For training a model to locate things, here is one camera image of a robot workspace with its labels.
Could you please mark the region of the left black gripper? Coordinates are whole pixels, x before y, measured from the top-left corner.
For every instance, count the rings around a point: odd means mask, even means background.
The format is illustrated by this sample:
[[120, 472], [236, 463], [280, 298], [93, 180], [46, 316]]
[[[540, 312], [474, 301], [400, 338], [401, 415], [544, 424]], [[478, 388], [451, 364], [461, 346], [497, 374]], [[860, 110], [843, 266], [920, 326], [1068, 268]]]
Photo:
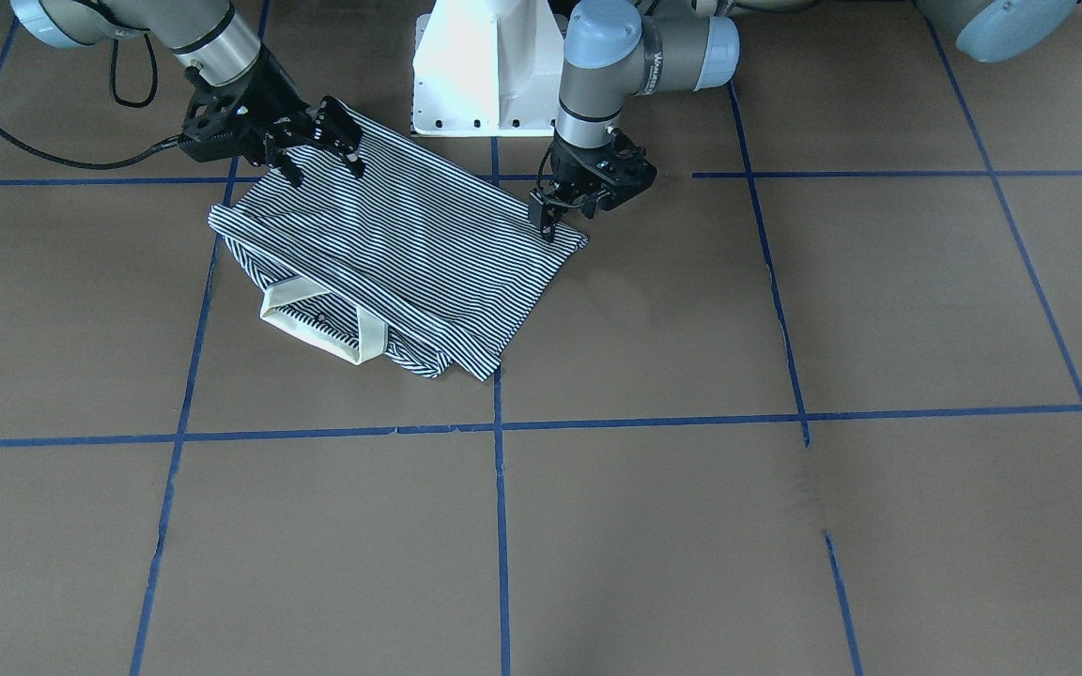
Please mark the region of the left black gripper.
[[528, 202], [530, 223], [546, 243], [557, 238], [558, 223], [568, 210], [595, 218], [645, 193], [657, 178], [647, 150], [615, 128], [607, 143], [596, 148], [580, 148], [558, 134], [552, 142], [550, 168], [552, 183], [536, 185]]

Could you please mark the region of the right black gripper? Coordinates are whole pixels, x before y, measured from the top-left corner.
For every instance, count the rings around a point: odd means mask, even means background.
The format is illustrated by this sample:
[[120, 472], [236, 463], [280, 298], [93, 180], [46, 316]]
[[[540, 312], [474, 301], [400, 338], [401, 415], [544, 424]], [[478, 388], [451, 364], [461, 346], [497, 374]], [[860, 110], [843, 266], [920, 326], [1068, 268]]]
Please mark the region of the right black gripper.
[[[304, 174], [289, 154], [298, 143], [291, 141], [285, 145], [282, 141], [266, 141], [266, 134], [285, 118], [303, 118], [308, 103], [301, 100], [295, 82], [270, 48], [259, 47], [252, 67], [236, 81], [214, 88], [213, 95], [224, 103], [227, 112], [223, 131], [219, 133], [223, 140], [216, 143], [213, 159], [265, 160], [270, 170], [278, 171], [293, 188], [300, 188]], [[319, 149], [339, 158], [355, 178], [362, 178], [366, 165], [358, 155], [362, 128], [334, 96], [325, 96], [315, 108], [312, 138]]]

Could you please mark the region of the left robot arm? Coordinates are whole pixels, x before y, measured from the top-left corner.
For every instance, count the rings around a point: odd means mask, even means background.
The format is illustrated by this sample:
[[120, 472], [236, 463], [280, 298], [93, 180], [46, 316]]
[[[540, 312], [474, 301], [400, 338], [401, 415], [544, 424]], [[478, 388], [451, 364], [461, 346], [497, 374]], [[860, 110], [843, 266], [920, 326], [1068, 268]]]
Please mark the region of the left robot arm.
[[657, 169], [620, 129], [632, 96], [729, 83], [740, 59], [737, 14], [789, 14], [809, 1], [580, 1], [568, 13], [554, 134], [530, 193], [546, 242], [560, 218], [625, 204]]

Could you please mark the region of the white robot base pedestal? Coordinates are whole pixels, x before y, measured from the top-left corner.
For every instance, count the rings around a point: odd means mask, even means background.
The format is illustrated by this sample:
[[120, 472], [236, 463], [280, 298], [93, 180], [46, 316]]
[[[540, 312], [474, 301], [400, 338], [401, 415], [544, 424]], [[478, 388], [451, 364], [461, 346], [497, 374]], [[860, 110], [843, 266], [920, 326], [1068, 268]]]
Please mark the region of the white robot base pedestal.
[[547, 1], [438, 1], [415, 19], [410, 129], [552, 137], [567, 18]]

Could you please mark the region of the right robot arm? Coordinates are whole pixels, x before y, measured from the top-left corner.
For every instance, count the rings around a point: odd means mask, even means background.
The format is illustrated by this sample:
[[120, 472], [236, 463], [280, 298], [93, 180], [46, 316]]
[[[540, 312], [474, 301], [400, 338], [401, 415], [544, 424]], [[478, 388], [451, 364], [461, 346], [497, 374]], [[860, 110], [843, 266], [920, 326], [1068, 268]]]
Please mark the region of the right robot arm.
[[60, 50], [104, 39], [154, 38], [184, 68], [194, 92], [179, 146], [198, 162], [242, 157], [279, 170], [293, 187], [303, 171], [289, 149], [334, 155], [361, 178], [362, 129], [343, 103], [306, 103], [283, 65], [232, 1], [13, 1], [29, 34]]

